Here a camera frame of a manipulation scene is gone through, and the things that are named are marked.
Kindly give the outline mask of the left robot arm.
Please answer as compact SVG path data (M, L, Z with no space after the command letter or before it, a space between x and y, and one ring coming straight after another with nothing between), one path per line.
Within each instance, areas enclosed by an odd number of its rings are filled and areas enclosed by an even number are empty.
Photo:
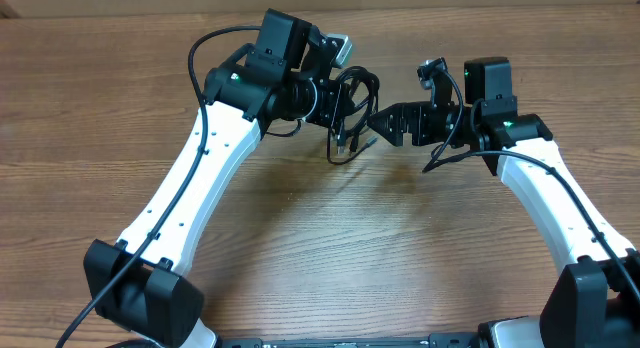
M134 347L213 347L203 294L189 282L198 242L230 180L272 122L325 117L330 73L353 45L343 34L268 10L204 81L190 136L140 215L114 243L94 241L83 266L89 309L133 333Z

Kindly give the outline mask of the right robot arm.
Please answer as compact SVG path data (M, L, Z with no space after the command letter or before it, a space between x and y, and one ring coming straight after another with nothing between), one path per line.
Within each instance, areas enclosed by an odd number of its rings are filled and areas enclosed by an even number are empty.
M524 207L553 258L558 278L537 315L479 325L475 333L432 334L430 347L636 347L639 251L598 211L536 114L520 114L505 57L464 64L457 85L444 59L417 69L427 101L396 103L369 119L394 146L435 147L430 172L471 157Z

